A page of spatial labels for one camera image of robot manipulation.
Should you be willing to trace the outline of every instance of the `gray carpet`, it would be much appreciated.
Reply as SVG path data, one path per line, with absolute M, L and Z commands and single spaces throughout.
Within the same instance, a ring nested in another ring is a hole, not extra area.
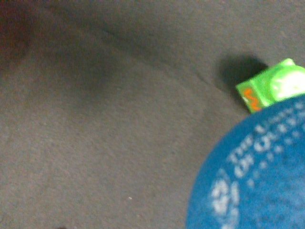
M 305 66 L 302 1 L 22 2 L 0 15 L 1 229 L 184 228 L 248 115 L 234 85 Z

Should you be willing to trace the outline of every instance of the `orange marking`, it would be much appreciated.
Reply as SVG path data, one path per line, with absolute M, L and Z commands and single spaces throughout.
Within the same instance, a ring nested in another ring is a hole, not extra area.
M 246 90 L 244 90 L 244 95 L 247 99 L 249 99 L 251 101 L 250 105 L 251 107 L 255 110 L 255 111 L 259 111 L 261 110 L 261 107 L 259 107 L 259 101 L 256 97 L 254 97 L 252 95 L 253 91 L 251 88 L 247 88 Z

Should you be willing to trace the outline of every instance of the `green toy block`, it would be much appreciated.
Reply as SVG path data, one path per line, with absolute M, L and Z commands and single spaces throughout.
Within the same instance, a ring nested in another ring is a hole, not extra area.
M 305 68 L 286 59 L 236 86 L 251 113 L 305 94 Z

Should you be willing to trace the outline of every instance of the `gray fabric surface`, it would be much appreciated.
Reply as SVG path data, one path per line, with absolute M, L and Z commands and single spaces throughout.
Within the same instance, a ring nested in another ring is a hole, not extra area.
M 0 59 L 0 228 L 182 229 L 201 163 L 248 115 L 234 83 L 305 65 L 301 3 L 26 3 L 29 42 Z

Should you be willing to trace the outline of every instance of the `blue ball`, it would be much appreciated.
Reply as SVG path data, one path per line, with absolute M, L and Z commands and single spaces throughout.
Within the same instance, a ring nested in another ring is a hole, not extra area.
M 202 165 L 187 229 L 305 228 L 305 95 L 231 130 Z

